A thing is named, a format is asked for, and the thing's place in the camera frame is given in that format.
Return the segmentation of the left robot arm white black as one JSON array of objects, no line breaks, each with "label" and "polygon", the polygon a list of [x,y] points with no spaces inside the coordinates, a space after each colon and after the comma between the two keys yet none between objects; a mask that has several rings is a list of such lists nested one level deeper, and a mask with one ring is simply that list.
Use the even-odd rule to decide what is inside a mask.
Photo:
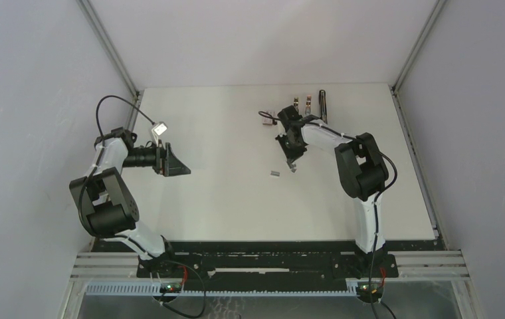
[{"label": "left robot arm white black", "polygon": [[96,139],[95,158],[83,177],[72,180],[69,190],[83,228],[96,239],[122,243],[163,277],[177,272],[179,261],[168,251],[168,240],[140,223],[140,210],[122,170],[150,167],[158,175],[176,177],[191,170],[180,161],[170,143],[136,147],[137,134],[116,128]]}]

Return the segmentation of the pink and white stapler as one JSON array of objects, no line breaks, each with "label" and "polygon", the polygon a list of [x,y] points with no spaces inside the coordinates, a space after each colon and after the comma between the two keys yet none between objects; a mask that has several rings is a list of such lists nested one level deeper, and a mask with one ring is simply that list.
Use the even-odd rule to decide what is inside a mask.
[{"label": "pink and white stapler", "polygon": [[304,114],[305,114],[305,116],[309,116],[309,115],[311,115],[311,113],[312,113],[312,96],[307,95]]}]

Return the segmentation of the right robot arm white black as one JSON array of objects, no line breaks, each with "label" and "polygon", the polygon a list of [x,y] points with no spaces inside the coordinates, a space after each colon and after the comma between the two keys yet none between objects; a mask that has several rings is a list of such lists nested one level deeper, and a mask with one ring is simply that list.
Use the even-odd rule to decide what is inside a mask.
[{"label": "right robot arm white black", "polygon": [[355,269],[362,276],[373,276],[381,268],[375,252],[385,244],[381,196],[397,179],[395,164],[381,152],[371,134],[352,137],[339,133],[317,116],[301,116],[294,106],[285,107],[270,122],[278,127],[275,140],[291,171],[296,171],[296,161],[309,146],[335,157],[340,185],[353,199],[355,209],[355,243],[362,252],[354,260]]}]

